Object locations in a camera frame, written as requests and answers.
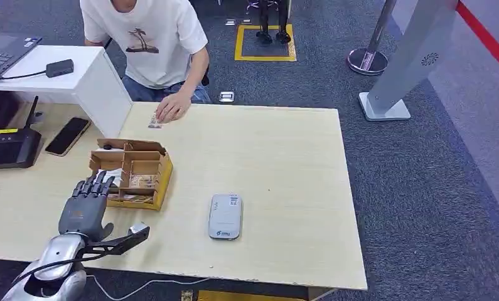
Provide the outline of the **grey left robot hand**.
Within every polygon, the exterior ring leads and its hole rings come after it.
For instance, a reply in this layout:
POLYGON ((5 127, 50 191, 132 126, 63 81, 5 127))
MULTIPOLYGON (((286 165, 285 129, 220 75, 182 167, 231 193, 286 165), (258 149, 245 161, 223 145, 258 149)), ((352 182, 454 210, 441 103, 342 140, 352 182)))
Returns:
POLYGON ((114 225, 102 225, 107 207, 107 195, 115 177, 106 178, 106 171, 79 181, 67 199, 58 223, 59 233, 76 233, 88 241, 99 242, 107 238, 114 225))

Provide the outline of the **person's left hand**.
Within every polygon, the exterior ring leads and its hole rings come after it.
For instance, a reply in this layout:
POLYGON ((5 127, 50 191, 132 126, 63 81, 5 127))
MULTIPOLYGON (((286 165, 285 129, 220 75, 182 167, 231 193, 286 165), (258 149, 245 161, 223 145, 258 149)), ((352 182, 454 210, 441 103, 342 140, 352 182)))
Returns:
POLYGON ((156 109, 156 121, 162 124, 178 120, 191 106, 191 95, 176 92, 164 97, 156 109))

